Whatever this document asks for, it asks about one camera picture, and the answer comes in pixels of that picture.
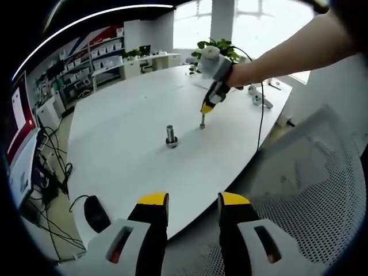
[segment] floor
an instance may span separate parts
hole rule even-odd
[[[59,145],[59,148],[65,152],[68,151],[68,137],[70,132],[70,126],[73,118],[73,113],[69,116],[65,117],[56,132],[56,135],[52,136],[52,142],[54,145]],[[273,141],[281,137],[284,133],[286,133],[290,128],[281,128],[275,125],[274,129],[262,145],[263,147],[267,147],[267,145],[271,144]],[[61,170],[60,164],[58,163],[57,159],[55,158],[55,154],[53,150],[47,147],[43,149],[44,156],[49,157],[49,162],[51,167],[55,170],[56,175],[62,181],[63,180],[63,172]],[[61,153],[62,158],[66,162],[67,154]],[[59,193],[59,196],[56,197],[50,205],[50,208],[47,211],[48,218],[57,224],[63,231],[67,232],[73,239],[80,239],[79,233],[76,229],[73,214],[70,213],[69,210],[70,201],[68,197],[63,194]],[[50,225],[51,230],[60,233],[56,227]],[[72,259],[75,254],[83,252],[80,248],[76,248],[73,245],[68,244],[64,240],[54,236],[54,244],[57,250],[57,253],[62,260]]]

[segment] potted plant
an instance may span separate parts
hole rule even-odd
[[[129,60],[136,60],[138,56],[140,56],[140,51],[138,49],[133,49],[126,53],[128,55]]]
[[[197,43],[199,50],[204,49],[207,46],[215,46],[220,49],[220,53],[227,57],[231,62],[238,63],[239,62],[239,55],[235,52],[235,46],[232,45],[231,41],[221,39],[220,41],[214,41],[213,39],[209,39],[209,41],[200,41]],[[202,56],[201,51],[194,51],[191,53],[191,56],[197,58],[194,64],[189,67],[189,75],[193,75],[195,73],[201,73],[198,69],[198,62]]]

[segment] ceiling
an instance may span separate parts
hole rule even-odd
[[[189,0],[37,0],[10,2],[9,22],[6,23],[7,52],[10,53],[9,80],[26,57],[47,37],[66,25],[85,16],[112,9],[139,4],[177,6]],[[171,9],[138,8],[114,11],[83,21],[62,32],[37,51],[27,62],[26,70],[53,53],[55,49],[93,30],[109,25],[122,25],[129,20],[154,20]]]

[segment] window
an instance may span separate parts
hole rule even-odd
[[[174,49],[196,49],[211,33],[212,0],[195,0],[177,7],[174,13]]]
[[[298,0],[236,0],[232,42],[258,58],[288,39],[314,17],[312,7]],[[293,74],[306,83],[308,72]]]

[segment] computer monitor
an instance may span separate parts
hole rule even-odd
[[[25,73],[14,83],[10,95],[5,118],[5,147],[7,161],[11,165],[30,133],[36,129],[28,101]]]
[[[140,51],[140,55],[141,56],[149,56],[151,53],[151,46],[150,45],[146,45],[146,46],[141,46],[139,47],[139,51]]]

